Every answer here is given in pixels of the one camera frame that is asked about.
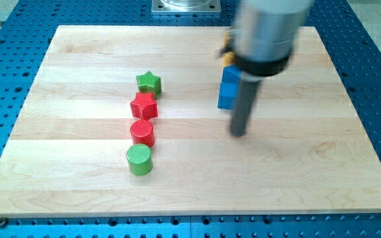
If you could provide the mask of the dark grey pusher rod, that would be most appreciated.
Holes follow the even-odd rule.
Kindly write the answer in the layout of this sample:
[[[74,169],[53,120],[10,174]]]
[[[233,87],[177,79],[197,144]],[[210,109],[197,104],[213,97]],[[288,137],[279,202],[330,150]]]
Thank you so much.
[[[230,122],[230,133],[232,136],[241,137],[246,134],[248,121],[260,84],[260,81],[246,81],[243,79],[240,81]]]

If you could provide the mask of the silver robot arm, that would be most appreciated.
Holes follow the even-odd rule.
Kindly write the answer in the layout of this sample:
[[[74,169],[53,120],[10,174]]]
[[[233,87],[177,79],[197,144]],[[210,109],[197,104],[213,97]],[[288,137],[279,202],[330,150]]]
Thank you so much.
[[[230,133],[246,134],[262,80],[279,74],[290,59],[298,28],[313,0],[243,0],[232,27],[230,50],[241,77],[233,106]]]

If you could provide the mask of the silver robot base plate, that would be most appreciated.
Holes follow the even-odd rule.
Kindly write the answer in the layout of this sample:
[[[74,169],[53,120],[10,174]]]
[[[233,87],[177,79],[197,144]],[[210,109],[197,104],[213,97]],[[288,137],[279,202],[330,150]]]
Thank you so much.
[[[167,13],[219,13],[220,0],[152,0],[151,11]]]

